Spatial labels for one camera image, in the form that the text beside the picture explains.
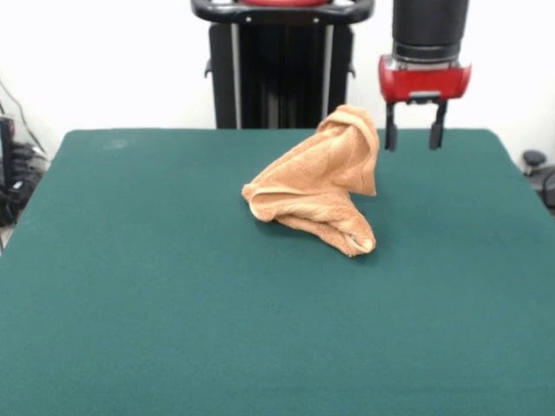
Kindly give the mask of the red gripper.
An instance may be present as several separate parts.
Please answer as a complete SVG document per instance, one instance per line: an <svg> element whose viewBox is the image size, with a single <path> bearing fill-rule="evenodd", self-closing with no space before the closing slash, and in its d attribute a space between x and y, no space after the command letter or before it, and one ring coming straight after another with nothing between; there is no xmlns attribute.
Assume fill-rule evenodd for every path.
<svg viewBox="0 0 555 416"><path fill-rule="evenodd" d="M378 63L380 90L386 103L386 126L384 148L394 152L397 146L397 125L395 104L418 100L439 101L435 120L430 129L429 148L441 148L447 100L459 99L467 91L472 74L472 66L401 66L392 55L382 55Z"/></svg>

